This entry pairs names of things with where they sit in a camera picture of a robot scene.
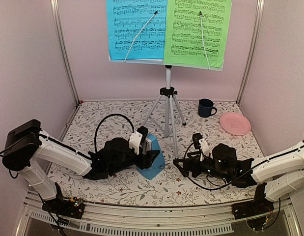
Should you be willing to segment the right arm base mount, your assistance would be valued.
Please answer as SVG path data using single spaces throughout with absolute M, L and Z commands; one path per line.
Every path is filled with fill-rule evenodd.
M 272 213 L 274 204 L 268 200 L 251 200 L 231 206 L 232 214 L 235 219 L 249 218 L 262 214 L 263 216 L 247 220 L 247 226 L 253 231 L 262 231 L 266 229 Z

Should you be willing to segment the light blue music stand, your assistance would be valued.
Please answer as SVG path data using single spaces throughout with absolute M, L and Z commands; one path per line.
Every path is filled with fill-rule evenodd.
M 139 30 L 139 32 L 136 34 L 136 36 L 134 37 L 130 48 L 126 54 L 125 59 L 123 60 L 116 60 L 113 61 L 111 60 L 111 57 L 109 55 L 109 60 L 112 62 L 118 62 L 118 63 L 126 63 L 128 56 L 132 50 L 132 47 L 136 41 L 136 39 L 139 37 L 139 35 L 141 34 L 141 32 L 145 29 L 145 27 L 149 24 L 150 21 L 152 21 L 152 19 L 156 16 L 156 14 L 158 13 L 158 11 L 153 12 L 153 14 L 151 15 L 151 17 L 147 20 L 147 22 L 143 25 L 143 27 Z M 206 52 L 206 48 L 205 48 L 205 42 L 204 42 L 204 30 L 203 30 L 203 21 L 202 21 L 202 12 L 199 11 L 199 16 L 200 16 L 200 26 L 201 26 L 201 38 L 202 38 L 202 46 L 203 46 L 203 50 L 204 50 L 204 55 L 207 61 L 207 65 L 208 65 L 208 69 L 211 70 L 210 64 L 209 64 L 209 60 L 208 60 L 208 55 Z M 147 61 L 160 61 L 160 59 L 135 59 L 134 61 L 138 61 L 139 62 L 147 62 Z M 149 119 L 153 120 L 151 115 L 154 112 L 157 104 L 159 103 L 160 99 L 162 98 L 162 96 L 164 96 L 165 98 L 165 129 L 163 130 L 164 132 L 164 137 L 168 137 L 170 135 L 170 133 L 172 133 L 173 135 L 173 145 L 174 145 L 174 158 L 177 159 L 178 158 L 178 147 L 177 147 L 177 135 L 176 135 L 176 128 L 175 128 L 175 115 L 174 115 L 174 104 L 176 105 L 176 108 L 178 110 L 178 115 L 180 116 L 180 119 L 182 121 L 182 125 L 186 126 L 186 122 L 184 120 L 184 117 L 182 115 L 182 111 L 179 107 L 178 101 L 176 99 L 176 92 L 175 88 L 171 86 L 171 68 L 172 65 L 165 65 L 166 68 L 166 86 L 164 88 L 160 89 L 160 95 L 157 97 L 157 99 L 155 100 L 152 108 L 149 110 L 148 114 L 145 117 L 145 120 L 143 121 L 143 126 L 146 125 L 147 121 Z M 171 131 L 169 130 L 169 120 L 171 120 Z

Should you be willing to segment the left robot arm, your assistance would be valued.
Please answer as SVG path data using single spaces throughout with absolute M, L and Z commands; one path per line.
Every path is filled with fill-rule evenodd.
M 40 121 L 32 119 L 11 130 L 4 150 L 0 151 L 3 165 L 19 173 L 56 213 L 64 213 L 68 204 L 61 189 L 51 181 L 35 161 L 37 158 L 61 165 L 89 179 L 107 179 L 131 166 L 146 179 L 153 179 L 165 166 L 157 138 L 141 126 L 128 140 L 114 138 L 104 148 L 83 153 L 54 139 L 41 129 Z

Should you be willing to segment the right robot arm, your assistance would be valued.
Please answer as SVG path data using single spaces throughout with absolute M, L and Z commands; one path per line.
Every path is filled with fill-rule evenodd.
M 199 133 L 193 135 L 193 146 L 195 152 L 186 151 L 173 161 L 181 174 L 190 181 L 206 174 L 238 188 L 256 185 L 255 192 L 261 195 L 249 202 L 252 214 L 304 185 L 304 139 L 281 152 L 245 160 L 238 160 L 236 149 L 222 143 L 209 151 Z

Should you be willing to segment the blue metronome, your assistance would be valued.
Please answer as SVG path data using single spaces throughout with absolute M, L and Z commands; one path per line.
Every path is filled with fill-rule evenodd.
M 147 154 L 152 154 L 152 159 L 148 163 L 148 168 L 140 169 L 136 167 L 137 171 L 146 179 L 152 180 L 165 168 L 165 158 L 161 151 L 157 138 L 148 134 L 143 145 L 143 151 Z

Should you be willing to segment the green sheet music page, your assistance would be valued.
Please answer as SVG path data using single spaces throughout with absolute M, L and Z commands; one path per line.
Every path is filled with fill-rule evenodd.
M 169 0 L 164 63 L 221 69 L 231 9 L 230 0 Z

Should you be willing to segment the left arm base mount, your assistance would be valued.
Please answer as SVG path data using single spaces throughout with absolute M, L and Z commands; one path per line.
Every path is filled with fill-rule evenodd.
M 51 200 L 43 200 L 42 209 L 57 216 L 67 216 L 71 218 L 81 219 L 84 213 L 85 204 L 82 199 L 74 197 L 70 200 L 63 198 L 60 186 L 55 183 L 56 196 Z

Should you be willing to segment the blue sheet music page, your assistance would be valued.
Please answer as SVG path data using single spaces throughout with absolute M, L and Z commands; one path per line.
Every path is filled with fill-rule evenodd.
M 111 60 L 163 59 L 166 0 L 106 1 Z

